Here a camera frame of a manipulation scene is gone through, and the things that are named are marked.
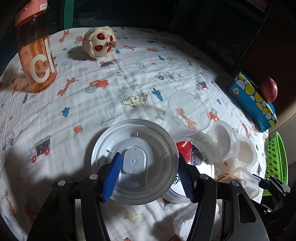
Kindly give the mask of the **green plastic basket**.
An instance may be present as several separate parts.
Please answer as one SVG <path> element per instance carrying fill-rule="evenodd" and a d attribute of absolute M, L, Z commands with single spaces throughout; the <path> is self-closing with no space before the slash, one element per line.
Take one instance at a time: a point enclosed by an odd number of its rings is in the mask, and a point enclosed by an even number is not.
<path fill-rule="evenodd" d="M 268 141 L 266 161 L 265 178 L 273 176 L 288 185 L 287 154 L 279 132 L 276 132 L 273 139 Z"/>

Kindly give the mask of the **orange transparent water bottle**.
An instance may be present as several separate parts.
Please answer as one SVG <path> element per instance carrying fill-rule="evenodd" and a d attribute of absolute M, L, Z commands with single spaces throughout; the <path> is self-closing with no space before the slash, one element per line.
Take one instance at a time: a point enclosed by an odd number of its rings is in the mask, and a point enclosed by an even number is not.
<path fill-rule="evenodd" d="M 57 76 L 50 49 L 47 1 L 29 1 L 16 15 L 18 56 L 32 92 L 50 86 Z"/>

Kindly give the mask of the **red apple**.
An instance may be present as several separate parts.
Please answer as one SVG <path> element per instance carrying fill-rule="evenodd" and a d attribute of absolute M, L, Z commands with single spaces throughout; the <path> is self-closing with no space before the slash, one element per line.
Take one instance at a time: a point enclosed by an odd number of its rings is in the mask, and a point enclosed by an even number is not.
<path fill-rule="evenodd" d="M 276 82 L 270 78 L 264 78 L 260 83 L 259 90 L 261 92 L 261 96 L 266 102 L 273 102 L 275 101 L 278 95 L 278 87 Z"/>

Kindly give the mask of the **green metal window frame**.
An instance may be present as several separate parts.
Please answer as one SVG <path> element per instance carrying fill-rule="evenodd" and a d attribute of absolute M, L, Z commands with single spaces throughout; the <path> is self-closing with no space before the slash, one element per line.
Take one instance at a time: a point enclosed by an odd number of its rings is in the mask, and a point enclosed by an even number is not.
<path fill-rule="evenodd" d="M 74 0 L 65 0 L 64 29 L 70 29 L 73 27 L 73 13 L 74 13 Z"/>

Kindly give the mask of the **white cartoon print cloth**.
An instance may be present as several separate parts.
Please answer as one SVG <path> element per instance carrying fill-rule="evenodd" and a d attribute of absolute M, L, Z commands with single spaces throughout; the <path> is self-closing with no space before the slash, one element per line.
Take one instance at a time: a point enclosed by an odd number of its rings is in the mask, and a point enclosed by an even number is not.
<path fill-rule="evenodd" d="M 227 122 L 257 152 L 251 173 L 264 177 L 267 132 L 228 94 L 233 77 L 180 35 L 115 27 L 119 45 L 92 60 L 81 48 L 85 28 L 50 36 L 55 81 L 32 93 L 18 54 L 1 71 L 1 216 L 17 240 L 26 240 L 59 179 L 76 182 L 90 172 L 100 132 L 142 118 L 161 125 L 170 95 L 201 99 L 211 120 Z"/>

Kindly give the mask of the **clear plastic cup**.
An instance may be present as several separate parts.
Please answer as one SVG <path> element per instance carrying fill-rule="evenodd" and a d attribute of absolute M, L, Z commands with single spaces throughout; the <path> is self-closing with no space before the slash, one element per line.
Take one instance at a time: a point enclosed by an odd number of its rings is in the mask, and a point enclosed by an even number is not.
<path fill-rule="evenodd" d="M 208 109 L 197 96 L 186 91 L 176 91 L 170 95 L 164 128 L 172 137 L 192 136 L 209 125 Z"/>

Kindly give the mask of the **clear ridged plastic tray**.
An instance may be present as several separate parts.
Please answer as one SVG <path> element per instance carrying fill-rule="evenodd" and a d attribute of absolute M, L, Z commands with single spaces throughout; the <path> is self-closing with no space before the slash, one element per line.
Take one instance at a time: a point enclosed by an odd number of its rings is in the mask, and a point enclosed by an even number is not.
<path fill-rule="evenodd" d="M 231 183 L 231 181 L 238 181 L 249 198 L 254 199 L 259 195 L 260 178 L 251 174 L 246 168 L 236 168 L 230 174 L 223 177 L 219 182 Z"/>

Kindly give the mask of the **blue yellow tissue box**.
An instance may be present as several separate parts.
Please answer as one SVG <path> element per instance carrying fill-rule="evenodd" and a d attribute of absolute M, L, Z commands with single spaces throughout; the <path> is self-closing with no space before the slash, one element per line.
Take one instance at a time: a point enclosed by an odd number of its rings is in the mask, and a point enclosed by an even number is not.
<path fill-rule="evenodd" d="M 251 116 L 261 132 L 278 123 L 278 118 L 271 108 L 256 90 L 252 81 L 243 72 L 239 72 L 228 92 L 240 104 L 240 106 Z"/>

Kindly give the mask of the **cream plush sheep toy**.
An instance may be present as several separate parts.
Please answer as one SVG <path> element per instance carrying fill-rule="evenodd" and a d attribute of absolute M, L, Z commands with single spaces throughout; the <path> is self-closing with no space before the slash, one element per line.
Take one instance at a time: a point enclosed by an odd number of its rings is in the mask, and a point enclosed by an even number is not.
<path fill-rule="evenodd" d="M 117 46 L 115 33 L 109 26 L 91 28 L 85 33 L 82 40 L 83 50 L 92 59 L 107 56 Z"/>

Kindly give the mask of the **white foam block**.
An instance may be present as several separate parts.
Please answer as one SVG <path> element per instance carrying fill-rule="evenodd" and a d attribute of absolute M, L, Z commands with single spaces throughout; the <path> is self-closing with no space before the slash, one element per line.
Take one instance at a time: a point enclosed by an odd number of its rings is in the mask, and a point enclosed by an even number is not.
<path fill-rule="evenodd" d="M 180 240 L 187 240 L 193 220 L 196 214 L 198 204 L 189 205 L 184 211 L 177 214 L 173 220 L 174 233 Z M 221 228 L 221 216 L 219 205 L 216 204 L 214 226 L 211 240 L 219 240 Z"/>

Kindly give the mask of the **pudding cup with label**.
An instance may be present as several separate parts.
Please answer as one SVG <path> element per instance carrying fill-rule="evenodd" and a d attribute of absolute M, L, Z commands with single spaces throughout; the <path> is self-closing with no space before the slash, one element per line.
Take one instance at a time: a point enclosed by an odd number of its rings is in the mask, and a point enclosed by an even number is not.
<path fill-rule="evenodd" d="M 240 152 L 236 132 L 224 121 L 217 120 L 203 137 L 203 145 L 210 152 L 215 163 L 235 159 Z"/>

